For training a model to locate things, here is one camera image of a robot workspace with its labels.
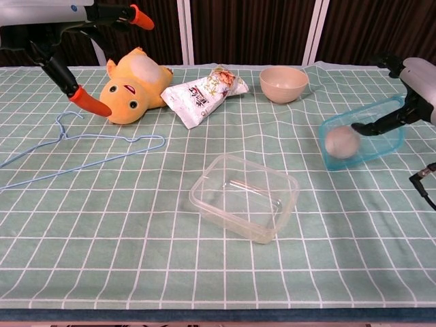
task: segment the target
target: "yellow plush toy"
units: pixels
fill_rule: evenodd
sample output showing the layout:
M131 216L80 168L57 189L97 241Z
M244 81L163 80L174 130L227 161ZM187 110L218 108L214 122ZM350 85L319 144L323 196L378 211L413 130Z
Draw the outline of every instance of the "yellow plush toy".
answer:
M118 65L108 60L106 69L110 81L100 93L100 101L111 109L111 123L130 124L148 109L166 105L160 95L170 86L173 73L156 64L141 48L125 55Z

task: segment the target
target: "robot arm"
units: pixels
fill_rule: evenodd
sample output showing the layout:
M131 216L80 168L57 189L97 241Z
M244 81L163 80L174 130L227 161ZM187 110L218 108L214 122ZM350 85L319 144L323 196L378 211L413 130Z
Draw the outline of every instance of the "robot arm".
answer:
M374 123L354 123L352 128L364 136L376 136L419 120L436 125L436 66L421 58L402 61L390 54L378 57L376 62L406 86L405 104Z
M96 25L108 25L121 31L128 30L130 25L137 25L146 30L154 28L153 21L136 5L95 3L48 6L6 2L0 11L0 22L0 50L26 51L31 60L47 73L70 101L100 116L110 116L112 112L109 107L91 97L78 85L66 64L55 57L54 47L61 43L64 32L72 32L92 38L103 50L111 52L110 45L104 40Z

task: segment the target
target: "green tablecloth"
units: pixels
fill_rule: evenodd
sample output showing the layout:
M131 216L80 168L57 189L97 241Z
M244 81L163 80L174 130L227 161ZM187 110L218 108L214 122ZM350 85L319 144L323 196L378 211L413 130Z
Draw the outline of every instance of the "green tablecloth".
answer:
M302 99L271 104L259 70L234 69L250 93L227 98L188 131L169 108L116 126L70 104L40 69L0 69L0 162L59 135L159 134L160 149L0 191L0 307L242 309L436 305L436 213L408 178L435 160L435 129L406 127L397 153L327 172L323 120L405 88L376 69L305 68ZM74 69L98 96L102 67ZM174 69L174 84L206 76ZM154 142L79 139L45 146L0 170L0 187ZM268 245L203 219L188 193L231 153L294 176L290 223ZM436 194L436 180L425 181Z

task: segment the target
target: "transparent plastic box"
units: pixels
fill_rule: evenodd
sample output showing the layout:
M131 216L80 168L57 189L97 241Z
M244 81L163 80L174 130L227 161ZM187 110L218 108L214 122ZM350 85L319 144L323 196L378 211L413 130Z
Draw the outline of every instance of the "transparent plastic box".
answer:
M289 221L300 187L295 178L233 155L220 155L189 192L203 218L257 243Z
M325 120L320 126L320 147L326 168L328 170L340 170L396 151L404 141L403 127L377 136L359 135L359 149L355 155L347 159L337 159L329 155L324 141L327 133L336 127L351 126L352 123L373 123L377 119L401 108L403 105L404 99L399 95L395 95Z

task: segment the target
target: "white ball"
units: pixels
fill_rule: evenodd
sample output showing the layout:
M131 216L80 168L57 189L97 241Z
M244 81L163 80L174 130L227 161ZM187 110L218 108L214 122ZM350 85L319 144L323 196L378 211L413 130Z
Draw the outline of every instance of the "white ball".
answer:
M332 129L324 141L326 151L337 159L347 159L357 153L360 147L360 136L349 126Z

